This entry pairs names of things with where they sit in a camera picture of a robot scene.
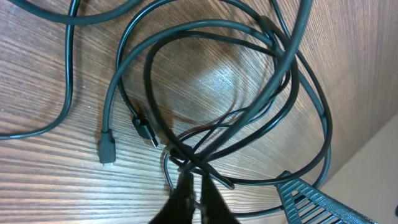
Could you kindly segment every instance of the brown wooden surface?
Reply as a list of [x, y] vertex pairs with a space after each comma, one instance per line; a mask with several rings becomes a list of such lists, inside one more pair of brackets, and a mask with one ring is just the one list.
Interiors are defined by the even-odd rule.
[[[34, 2], [62, 13], [67, 12], [69, 4], [67, 0]], [[121, 2], [83, 1], [80, 14], [104, 12]], [[275, 20], [267, 1], [247, 2]], [[141, 141], [118, 93], [111, 114], [117, 162], [103, 167], [96, 152], [104, 96], [114, 73], [119, 38], [143, 5], [113, 21], [76, 27], [75, 91], [70, 114], [49, 133], [0, 142], [0, 222], [146, 223], [164, 204], [167, 191], [160, 168], [164, 146], [153, 149]], [[39, 19], [5, 0], [0, 6], [0, 131], [44, 126], [62, 107], [65, 25]], [[291, 28], [298, 2], [281, 1], [280, 6]], [[322, 84], [333, 115], [329, 175], [398, 111], [397, 10], [395, 0], [318, 0], [313, 4], [300, 49]], [[135, 30], [128, 49], [166, 27], [205, 18], [253, 24], [247, 15], [225, 3], [177, 1], [149, 14]], [[248, 39], [226, 29], [206, 30]], [[130, 66], [125, 85], [129, 96], [146, 108], [144, 57], [140, 55]], [[252, 50], [211, 40], [185, 39], [159, 52], [152, 74], [164, 116], [176, 133], [182, 133], [231, 108], [247, 105], [266, 82], [269, 70], [269, 59]], [[315, 109], [300, 90], [293, 110], [275, 130], [215, 162], [215, 167], [236, 177], [268, 179], [308, 163], [323, 138]], [[271, 114], [282, 106], [286, 96], [287, 92], [282, 94]], [[230, 144], [269, 118], [244, 128]], [[174, 166], [170, 169], [175, 180], [177, 171]], [[305, 180], [314, 181], [318, 172], [312, 171]], [[274, 187], [220, 190], [234, 212], [280, 203]], [[242, 221], [270, 222], [266, 218]]]

